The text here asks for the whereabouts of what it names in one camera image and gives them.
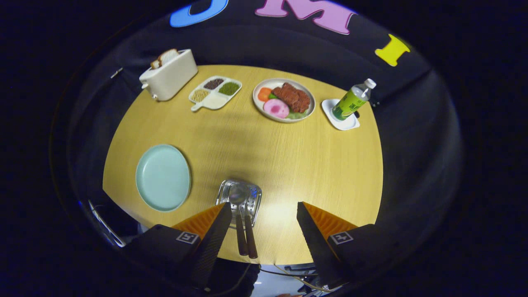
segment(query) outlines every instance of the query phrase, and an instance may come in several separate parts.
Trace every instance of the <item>white plate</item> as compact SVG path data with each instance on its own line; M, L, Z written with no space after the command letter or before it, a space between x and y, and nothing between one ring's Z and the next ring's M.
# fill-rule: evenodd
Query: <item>white plate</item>
M323 111L325 112L326 117L332 123L336 129L339 129L341 131L354 129L360 126L360 121L356 118L354 114L351 114L348 118L345 120L338 120L332 115L332 108L336 104L339 103L340 99L328 99L323 102L321 102L321 107L323 108Z
M297 119L280 118L280 117L276 117L274 115L268 114L266 111L264 111L264 102L262 102L262 101L260 101L258 99L258 95L259 95L260 89L262 89L262 88L270 88L270 89L273 90L276 87L282 87L282 84L284 84L285 82L290 83L294 88L296 88L298 90L304 91L308 95L308 97L310 97L310 105L308 106L308 114L306 114L305 117L297 118ZM310 116L315 110L315 98L312 95L312 93L305 86L301 85L300 83L298 83L298 82L296 82L294 80L287 79L287 78L270 78L270 79L266 79L266 80L261 81L255 87L255 89L253 90L253 103L255 103L255 106L257 107L257 109L262 114L264 114L265 116L269 117L270 119L273 119L273 120L276 120L276 121L282 122L282 123L295 123L295 122L298 122L298 121L303 120L303 119L307 118L308 116Z

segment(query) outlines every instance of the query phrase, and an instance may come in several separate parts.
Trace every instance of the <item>plastic bottle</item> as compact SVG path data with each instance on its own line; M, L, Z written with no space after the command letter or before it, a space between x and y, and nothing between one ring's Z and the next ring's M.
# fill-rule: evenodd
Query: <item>plastic bottle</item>
M345 120L358 110L365 102L370 99L370 90L376 87L376 83L367 78L364 83L354 85L341 98L339 103L332 108L332 115L338 120Z

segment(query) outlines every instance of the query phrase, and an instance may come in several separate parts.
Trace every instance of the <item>round table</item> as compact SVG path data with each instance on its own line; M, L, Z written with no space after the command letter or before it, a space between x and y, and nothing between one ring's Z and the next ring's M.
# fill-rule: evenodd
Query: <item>round table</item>
M169 101L156 102L147 91L127 110L108 150L103 189L141 224L173 226L214 206L220 183L241 179L262 189L254 225L259 257L238 254L236 232L229 229L218 257L260 264L311 263L312 257L296 219L297 202L305 201L357 226L376 221L383 185L380 137L369 104L359 109L359 128L335 129L320 106L346 91L293 73L248 66L198 66L193 77ZM213 75L242 82L223 108L191 112L189 93ZM261 81L287 78L307 87L317 106L307 119L279 123L253 104ZM170 144L186 157L192 186L176 210L159 212L141 199L136 166L145 151Z

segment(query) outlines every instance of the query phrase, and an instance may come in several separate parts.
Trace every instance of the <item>meat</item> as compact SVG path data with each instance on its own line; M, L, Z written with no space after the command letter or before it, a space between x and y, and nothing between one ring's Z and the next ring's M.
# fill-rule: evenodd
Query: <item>meat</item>
M282 88L277 87L271 92L280 100L284 101L294 113L303 113L310 105L310 97L305 92L294 88L287 82L282 85Z

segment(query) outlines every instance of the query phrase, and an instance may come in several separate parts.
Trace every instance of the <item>toaster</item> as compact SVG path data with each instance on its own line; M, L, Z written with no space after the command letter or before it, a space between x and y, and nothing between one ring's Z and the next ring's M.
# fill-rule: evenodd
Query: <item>toaster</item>
M198 67L190 49L178 51L179 55L157 69L150 67L139 76L143 84L156 101L167 101L174 97L197 73Z

